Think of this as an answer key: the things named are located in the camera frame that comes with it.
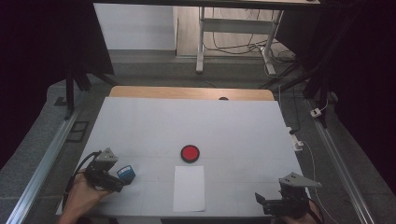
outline white wall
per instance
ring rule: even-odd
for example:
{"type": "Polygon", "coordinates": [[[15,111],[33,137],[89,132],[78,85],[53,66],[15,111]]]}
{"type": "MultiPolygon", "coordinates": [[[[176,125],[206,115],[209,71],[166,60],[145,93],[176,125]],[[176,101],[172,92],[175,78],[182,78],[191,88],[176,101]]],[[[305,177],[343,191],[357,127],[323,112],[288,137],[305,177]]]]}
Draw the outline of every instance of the white wall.
{"type": "Polygon", "coordinates": [[[108,49],[176,49],[174,7],[94,6],[108,49]]]}

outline human hand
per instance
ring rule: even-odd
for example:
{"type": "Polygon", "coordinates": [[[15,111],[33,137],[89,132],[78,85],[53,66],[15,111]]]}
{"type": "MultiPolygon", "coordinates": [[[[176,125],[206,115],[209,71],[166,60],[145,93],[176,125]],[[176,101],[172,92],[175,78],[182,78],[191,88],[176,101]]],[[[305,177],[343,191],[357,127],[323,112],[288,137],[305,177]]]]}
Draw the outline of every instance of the human hand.
{"type": "Polygon", "coordinates": [[[78,218],[95,207],[102,198],[112,193],[107,189],[96,189],[85,178],[81,170],[73,182],[64,211],[58,224],[76,223],[78,218]]]}
{"type": "MultiPolygon", "coordinates": [[[[317,215],[317,217],[320,219],[321,223],[323,223],[323,219],[320,216],[318,207],[311,201],[309,201],[309,206],[311,207],[311,210],[315,213],[315,215],[317,215]]],[[[317,224],[317,222],[308,213],[300,218],[281,217],[281,219],[287,224],[317,224]]]]}

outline red button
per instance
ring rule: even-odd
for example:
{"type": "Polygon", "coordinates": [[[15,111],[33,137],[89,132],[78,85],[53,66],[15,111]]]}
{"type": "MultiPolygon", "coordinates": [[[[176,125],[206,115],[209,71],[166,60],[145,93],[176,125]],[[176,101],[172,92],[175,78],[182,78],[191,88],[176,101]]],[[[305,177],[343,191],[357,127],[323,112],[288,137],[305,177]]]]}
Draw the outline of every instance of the red button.
{"type": "Polygon", "coordinates": [[[184,146],[181,149],[180,155],[183,161],[193,163],[199,158],[199,149],[193,145],[184,146]]]}

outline white table surface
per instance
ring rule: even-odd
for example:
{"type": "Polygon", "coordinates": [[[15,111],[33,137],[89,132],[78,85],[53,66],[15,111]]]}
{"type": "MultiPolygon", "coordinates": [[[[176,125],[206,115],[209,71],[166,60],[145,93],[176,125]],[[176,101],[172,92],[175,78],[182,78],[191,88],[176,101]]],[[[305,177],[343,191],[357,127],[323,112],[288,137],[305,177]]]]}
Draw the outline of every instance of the white table surface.
{"type": "Polygon", "coordinates": [[[280,199],[278,179],[302,173],[275,101],[107,97],[81,161],[107,147],[119,157],[110,174],[131,165],[136,178],[94,216],[262,217],[254,193],[280,199]],[[180,158],[186,145],[200,149],[197,162],[180,158]],[[177,165],[204,166],[204,212],[173,212],[177,165]]]}

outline white paper sheet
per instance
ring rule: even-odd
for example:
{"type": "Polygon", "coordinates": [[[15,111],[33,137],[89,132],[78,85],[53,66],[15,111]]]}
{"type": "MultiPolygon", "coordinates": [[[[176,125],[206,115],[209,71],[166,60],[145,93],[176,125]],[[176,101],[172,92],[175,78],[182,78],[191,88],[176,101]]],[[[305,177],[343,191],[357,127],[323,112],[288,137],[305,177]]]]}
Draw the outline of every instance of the white paper sheet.
{"type": "Polygon", "coordinates": [[[174,212],[205,211],[204,166],[176,166],[174,212]]]}

